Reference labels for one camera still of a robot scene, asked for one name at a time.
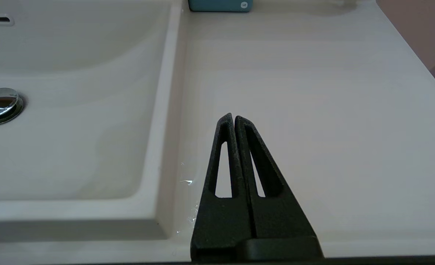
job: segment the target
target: white vanity top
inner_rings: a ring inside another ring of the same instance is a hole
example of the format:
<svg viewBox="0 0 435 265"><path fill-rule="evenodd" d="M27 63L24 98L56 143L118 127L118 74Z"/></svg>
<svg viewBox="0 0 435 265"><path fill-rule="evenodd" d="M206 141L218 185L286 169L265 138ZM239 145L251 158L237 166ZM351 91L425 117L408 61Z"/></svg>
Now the white vanity top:
<svg viewBox="0 0 435 265"><path fill-rule="evenodd" d="M169 240L0 244L0 264L180 261L217 120L250 119L326 257L435 254L435 79L375 1L189 14Z"/></svg>

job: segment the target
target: pink wall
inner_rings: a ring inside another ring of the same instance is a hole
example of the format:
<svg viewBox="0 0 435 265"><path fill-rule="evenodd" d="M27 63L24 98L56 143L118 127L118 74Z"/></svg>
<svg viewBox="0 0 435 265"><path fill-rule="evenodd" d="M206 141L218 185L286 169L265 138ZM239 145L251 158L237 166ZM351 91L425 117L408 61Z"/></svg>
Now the pink wall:
<svg viewBox="0 0 435 265"><path fill-rule="evenodd" d="M377 0L377 2L435 77L435 0Z"/></svg>

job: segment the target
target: chrome drain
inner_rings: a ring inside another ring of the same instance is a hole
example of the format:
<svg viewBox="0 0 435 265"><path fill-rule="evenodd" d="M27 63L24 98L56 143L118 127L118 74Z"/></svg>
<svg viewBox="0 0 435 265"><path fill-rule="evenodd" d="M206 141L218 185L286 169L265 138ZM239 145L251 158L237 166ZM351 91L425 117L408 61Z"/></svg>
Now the chrome drain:
<svg viewBox="0 0 435 265"><path fill-rule="evenodd" d="M0 88L0 124L18 116L24 107L23 99L14 89Z"/></svg>

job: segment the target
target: sink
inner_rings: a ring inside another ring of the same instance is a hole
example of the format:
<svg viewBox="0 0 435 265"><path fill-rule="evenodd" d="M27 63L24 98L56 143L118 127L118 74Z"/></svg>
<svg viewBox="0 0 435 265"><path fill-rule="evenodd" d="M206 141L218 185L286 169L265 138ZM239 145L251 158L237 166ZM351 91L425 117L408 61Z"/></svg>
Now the sink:
<svg viewBox="0 0 435 265"><path fill-rule="evenodd" d="M0 0L0 241L170 235L183 4Z"/></svg>

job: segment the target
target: blue container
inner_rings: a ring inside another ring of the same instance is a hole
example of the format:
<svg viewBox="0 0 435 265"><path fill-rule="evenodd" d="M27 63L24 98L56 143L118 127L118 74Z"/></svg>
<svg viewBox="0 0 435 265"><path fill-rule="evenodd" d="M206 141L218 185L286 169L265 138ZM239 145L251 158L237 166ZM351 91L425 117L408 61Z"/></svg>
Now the blue container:
<svg viewBox="0 0 435 265"><path fill-rule="evenodd" d="M194 12L249 12L253 0L188 0Z"/></svg>

